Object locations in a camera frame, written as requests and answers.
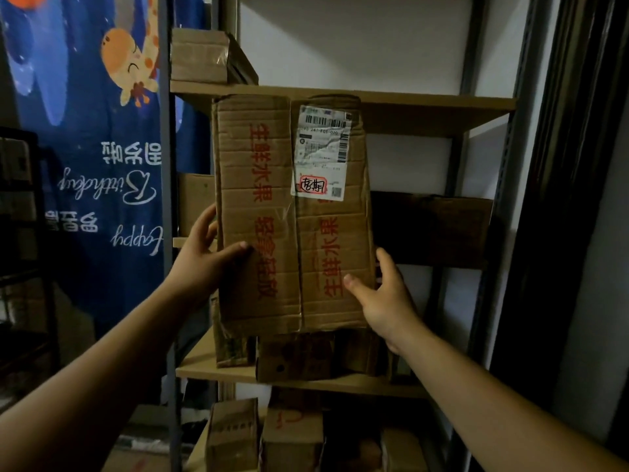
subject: white shipping label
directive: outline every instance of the white shipping label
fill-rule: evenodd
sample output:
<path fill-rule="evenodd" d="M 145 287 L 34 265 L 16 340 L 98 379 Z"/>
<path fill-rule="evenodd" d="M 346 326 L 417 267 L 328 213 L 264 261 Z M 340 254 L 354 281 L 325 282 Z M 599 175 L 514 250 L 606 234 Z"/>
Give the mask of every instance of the white shipping label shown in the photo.
<path fill-rule="evenodd" d="M 352 115 L 302 106 L 299 111 L 291 194 L 342 201 Z"/>

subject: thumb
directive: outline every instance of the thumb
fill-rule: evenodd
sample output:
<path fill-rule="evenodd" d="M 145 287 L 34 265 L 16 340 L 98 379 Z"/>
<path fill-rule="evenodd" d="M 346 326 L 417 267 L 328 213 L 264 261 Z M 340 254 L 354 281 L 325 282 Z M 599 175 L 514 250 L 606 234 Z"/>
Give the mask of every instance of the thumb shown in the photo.
<path fill-rule="evenodd" d="M 238 259 L 245 255 L 249 250 L 249 244 L 247 242 L 237 242 L 230 246 L 226 246 L 220 252 L 214 253 L 214 258 L 221 265 L 226 265 L 235 259 Z"/>
<path fill-rule="evenodd" d="M 369 286 L 365 286 L 360 278 L 357 278 L 354 275 L 345 275 L 345 278 L 343 278 L 343 284 L 350 293 L 356 297 L 356 300 L 360 301 L 363 308 L 375 293 L 375 290 L 371 289 Z"/>

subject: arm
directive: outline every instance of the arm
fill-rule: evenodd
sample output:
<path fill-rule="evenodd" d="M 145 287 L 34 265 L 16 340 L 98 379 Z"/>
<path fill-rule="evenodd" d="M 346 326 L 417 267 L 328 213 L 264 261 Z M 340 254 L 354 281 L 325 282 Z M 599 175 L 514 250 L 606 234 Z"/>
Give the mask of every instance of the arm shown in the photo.
<path fill-rule="evenodd" d="M 389 349 L 402 355 L 487 472 L 627 472 L 629 465 L 492 377 L 418 319 L 391 257 L 382 286 L 344 283 Z"/>
<path fill-rule="evenodd" d="M 164 282 L 82 356 L 0 416 L 0 471 L 100 470 L 186 317 L 247 251 L 208 248 L 209 207 Z"/>

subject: upside-down giraffe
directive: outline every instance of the upside-down giraffe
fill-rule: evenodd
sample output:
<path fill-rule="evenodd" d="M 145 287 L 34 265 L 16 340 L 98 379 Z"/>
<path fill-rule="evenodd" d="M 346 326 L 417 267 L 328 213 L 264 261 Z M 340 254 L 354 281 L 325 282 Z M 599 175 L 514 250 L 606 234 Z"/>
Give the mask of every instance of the upside-down giraffe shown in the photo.
<path fill-rule="evenodd" d="M 101 57 L 110 78 L 122 89 L 120 105 L 126 106 L 135 98 L 135 105 L 150 102 L 146 90 L 157 92 L 157 0 L 148 0 L 146 36 L 142 49 L 136 45 L 129 32 L 122 28 L 107 31 L 101 43 Z"/>

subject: blue curtain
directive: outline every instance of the blue curtain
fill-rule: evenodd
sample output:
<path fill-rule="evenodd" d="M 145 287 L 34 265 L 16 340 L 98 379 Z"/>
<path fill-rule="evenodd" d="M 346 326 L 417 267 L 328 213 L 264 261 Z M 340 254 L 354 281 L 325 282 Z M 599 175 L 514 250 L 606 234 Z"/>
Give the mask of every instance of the blue curtain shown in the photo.
<path fill-rule="evenodd" d="M 176 24 L 204 26 L 203 0 Z M 39 136 L 53 271 L 113 325 L 163 277 L 157 0 L 0 0 L 23 129 Z M 209 123 L 177 99 L 177 168 L 209 173 Z"/>

